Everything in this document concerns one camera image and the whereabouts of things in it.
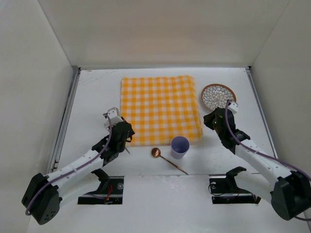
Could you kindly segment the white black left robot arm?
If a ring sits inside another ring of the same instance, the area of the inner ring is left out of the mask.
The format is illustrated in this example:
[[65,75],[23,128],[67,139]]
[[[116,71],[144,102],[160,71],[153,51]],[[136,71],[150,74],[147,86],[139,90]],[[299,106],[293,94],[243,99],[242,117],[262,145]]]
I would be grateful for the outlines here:
[[43,225],[52,220],[66,200],[89,192],[104,190],[109,176],[102,168],[115,160],[131,142],[135,132],[123,117],[116,123],[108,117],[109,133],[86,154],[69,165],[46,175],[34,175],[21,203],[25,214]]

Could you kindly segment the floral patterned ceramic plate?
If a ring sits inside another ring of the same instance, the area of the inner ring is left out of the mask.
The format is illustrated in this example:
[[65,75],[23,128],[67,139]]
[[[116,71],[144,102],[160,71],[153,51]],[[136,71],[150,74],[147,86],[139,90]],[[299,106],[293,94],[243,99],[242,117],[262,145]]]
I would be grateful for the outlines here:
[[227,86],[219,83],[209,84],[201,92],[203,105],[210,111],[225,108],[228,100],[236,101],[235,93]]

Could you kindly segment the copper spoon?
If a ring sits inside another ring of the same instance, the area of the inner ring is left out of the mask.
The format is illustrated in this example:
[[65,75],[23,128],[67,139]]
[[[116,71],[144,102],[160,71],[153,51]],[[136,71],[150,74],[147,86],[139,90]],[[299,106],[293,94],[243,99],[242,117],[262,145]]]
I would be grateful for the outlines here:
[[154,158],[162,158],[163,160],[165,160],[166,162],[168,162],[170,165],[172,165],[173,167],[177,168],[179,171],[183,172],[184,174],[188,175],[188,173],[183,170],[182,168],[180,168],[179,166],[177,166],[176,164],[174,164],[173,162],[171,162],[170,160],[168,160],[167,158],[163,157],[161,155],[161,150],[159,148],[152,148],[151,150],[151,155]]

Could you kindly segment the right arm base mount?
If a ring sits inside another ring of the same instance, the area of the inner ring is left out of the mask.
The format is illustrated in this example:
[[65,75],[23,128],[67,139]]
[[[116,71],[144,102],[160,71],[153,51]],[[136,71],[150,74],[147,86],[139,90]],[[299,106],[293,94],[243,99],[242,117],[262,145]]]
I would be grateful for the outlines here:
[[260,197],[236,184],[236,176],[244,171],[246,168],[239,166],[226,174],[209,177],[208,191],[213,204],[259,204]]

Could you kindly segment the yellow white checkered cloth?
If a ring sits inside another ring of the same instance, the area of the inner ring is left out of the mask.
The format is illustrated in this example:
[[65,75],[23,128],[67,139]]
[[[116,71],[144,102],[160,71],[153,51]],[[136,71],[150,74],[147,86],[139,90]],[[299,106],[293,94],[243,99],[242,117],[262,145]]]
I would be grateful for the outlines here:
[[192,76],[128,78],[121,81],[121,115],[135,132],[131,147],[169,145],[203,135]]

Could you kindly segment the lilac plastic cup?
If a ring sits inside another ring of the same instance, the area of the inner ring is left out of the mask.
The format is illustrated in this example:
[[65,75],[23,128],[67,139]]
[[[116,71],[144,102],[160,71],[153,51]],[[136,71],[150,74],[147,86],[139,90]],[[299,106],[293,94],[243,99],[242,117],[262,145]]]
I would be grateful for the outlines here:
[[174,159],[181,159],[188,152],[190,143],[187,138],[177,136],[171,141],[171,155]]

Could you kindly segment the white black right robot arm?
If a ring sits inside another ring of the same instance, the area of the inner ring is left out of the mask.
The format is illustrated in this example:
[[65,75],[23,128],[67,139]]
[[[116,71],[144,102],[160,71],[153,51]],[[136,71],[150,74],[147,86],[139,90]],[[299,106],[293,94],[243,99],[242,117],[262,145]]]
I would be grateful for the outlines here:
[[221,144],[246,161],[262,177],[258,178],[238,166],[225,174],[228,193],[246,190],[271,204],[283,219],[299,218],[311,207],[311,178],[304,171],[266,155],[248,134],[236,128],[230,106],[216,108],[203,117],[204,125],[214,130]]

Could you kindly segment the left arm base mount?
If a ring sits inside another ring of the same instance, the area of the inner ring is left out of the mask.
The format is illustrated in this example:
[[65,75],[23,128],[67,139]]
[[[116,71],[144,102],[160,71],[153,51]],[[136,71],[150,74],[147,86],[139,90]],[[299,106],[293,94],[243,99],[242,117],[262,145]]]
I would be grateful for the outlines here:
[[119,205],[123,200],[124,176],[108,176],[102,169],[92,172],[100,181],[95,191],[78,198],[78,205]]

